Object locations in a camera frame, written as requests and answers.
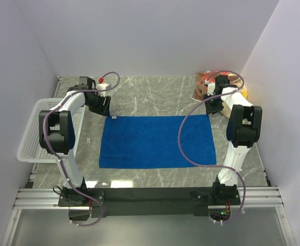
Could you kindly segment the blue towel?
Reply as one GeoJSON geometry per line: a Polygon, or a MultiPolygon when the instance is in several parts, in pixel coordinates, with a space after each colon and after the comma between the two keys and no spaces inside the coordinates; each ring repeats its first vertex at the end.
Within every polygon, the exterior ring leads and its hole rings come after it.
{"type": "Polygon", "coordinates": [[[207,115],[111,116],[106,118],[99,167],[163,169],[191,167],[180,148],[201,165],[216,164],[216,151],[207,115]]]}

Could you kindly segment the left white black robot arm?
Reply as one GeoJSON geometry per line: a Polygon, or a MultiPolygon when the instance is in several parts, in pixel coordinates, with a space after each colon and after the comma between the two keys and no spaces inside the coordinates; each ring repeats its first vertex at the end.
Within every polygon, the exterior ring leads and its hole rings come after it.
{"type": "Polygon", "coordinates": [[[100,77],[98,82],[81,76],[76,86],[68,89],[65,97],[53,108],[39,112],[39,144],[56,162],[63,176],[60,197],[77,206],[88,202],[85,179],[78,170],[74,155],[76,134],[72,117],[83,106],[101,116],[110,116],[111,97],[106,92],[113,87],[100,77]]]}

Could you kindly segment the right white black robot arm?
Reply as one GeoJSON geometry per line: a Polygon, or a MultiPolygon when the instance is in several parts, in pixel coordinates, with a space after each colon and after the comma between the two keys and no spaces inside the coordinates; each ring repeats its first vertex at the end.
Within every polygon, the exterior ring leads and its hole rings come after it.
{"type": "Polygon", "coordinates": [[[216,72],[214,82],[206,82],[204,95],[206,113],[221,112],[224,106],[230,109],[226,128],[228,150],[223,167],[212,186],[211,199],[214,204],[240,204],[237,183],[244,159],[261,133],[263,110],[248,102],[240,86],[230,82],[228,72],[216,72]]]}

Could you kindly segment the brown orange towel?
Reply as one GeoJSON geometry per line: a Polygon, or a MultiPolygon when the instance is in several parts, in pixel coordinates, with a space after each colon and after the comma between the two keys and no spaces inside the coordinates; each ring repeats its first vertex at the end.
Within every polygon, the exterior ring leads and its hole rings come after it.
{"type": "Polygon", "coordinates": [[[228,75],[228,72],[223,71],[218,73],[217,71],[207,71],[207,72],[196,72],[195,73],[195,89],[192,92],[190,98],[195,101],[204,100],[204,95],[207,93],[207,84],[214,83],[215,78],[219,75],[228,75]]]}

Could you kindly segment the white perforated plastic basket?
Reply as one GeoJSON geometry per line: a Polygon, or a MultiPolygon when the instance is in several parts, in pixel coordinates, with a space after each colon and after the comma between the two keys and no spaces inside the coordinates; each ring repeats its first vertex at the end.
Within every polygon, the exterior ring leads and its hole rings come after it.
{"type": "MultiPolygon", "coordinates": [[[[39,144],[39,112],[50,110],[55,107],[62,98],[45,98],[38,100],[32,110],[28,120],[21,143],[17,151],[17,159],[21,162],[28,163],[55,163],[55,157],[47,153],[39,144]]],[[[79,137],[85,115],[85,107],[81,107],[72,116],[73,128],[75,131],[75,145],[73,153],[76,156],[79,137]]]]}

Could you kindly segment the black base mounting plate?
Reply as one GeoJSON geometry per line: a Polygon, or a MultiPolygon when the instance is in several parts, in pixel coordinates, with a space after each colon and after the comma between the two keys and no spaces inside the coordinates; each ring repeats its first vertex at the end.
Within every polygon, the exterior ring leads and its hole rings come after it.
{"type": "Polygon", "coordinates": [[[100,205],[105,216],[183,215],[208,216],[210,206],[238,206],[241,204],[214,204],[211,187],[179,188],[88,188],[89,199],[80,205],[59,196],[59,207],[91,207],[91,216],[99,217],[100,205]]]}

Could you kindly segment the aluminium rail frame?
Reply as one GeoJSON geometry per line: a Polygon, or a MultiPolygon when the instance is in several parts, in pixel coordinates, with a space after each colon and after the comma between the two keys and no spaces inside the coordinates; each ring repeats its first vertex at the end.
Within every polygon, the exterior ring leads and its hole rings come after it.
{"type": "Polygon", "coordinates": [[[76,161],[88,193],[102,202],[76,205],[52,191],[62,179],[56,165],[38,164],[36,187],[18,191],[9,245],[294,245],[278,188],[265,184],[253,148],[245,168],[255,169],[231,198],[232,219],[212,220],[217,168],[102,169],[98,165],[105,118],[83,108],[76,161]]]}

